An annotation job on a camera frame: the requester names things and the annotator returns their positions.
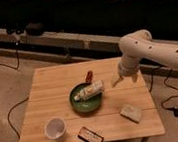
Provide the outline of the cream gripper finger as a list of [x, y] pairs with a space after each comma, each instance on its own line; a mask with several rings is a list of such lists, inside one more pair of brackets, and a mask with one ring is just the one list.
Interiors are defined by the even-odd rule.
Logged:
[[137, 82], [138, 74], [134, 74], [132, 77], [133, 82]]
[[120, 83], [121, 81], [123, 80], [123, 77], [113, 77], [111, 79], [111, 82], [112, 82], [112, 87], [115, 87], [116, 84]]

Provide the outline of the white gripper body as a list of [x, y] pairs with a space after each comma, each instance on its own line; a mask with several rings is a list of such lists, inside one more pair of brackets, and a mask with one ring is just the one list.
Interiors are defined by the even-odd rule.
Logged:
[[133, 76], [134, 74], [136, 74], [136, 72], [138, 71], [137, 67], [133, 67], [133, 68], [126, 68], [123, 66], [123, 64], [119, 64], [118, 67], [118, 75], [122, 78], [122, 77], [128, 77], [128, 76]]

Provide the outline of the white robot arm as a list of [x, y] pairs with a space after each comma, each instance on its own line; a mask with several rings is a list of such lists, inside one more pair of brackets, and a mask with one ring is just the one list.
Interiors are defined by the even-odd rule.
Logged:
[[111, 79], [115, 87], [124, 77], [135, 79], [141, 59], [148, 59], [178, 70], [178, 44], [154, 42], [152, 34], [146, 30], [137, 30], [126, 34], [119, 40], [122, 58]]

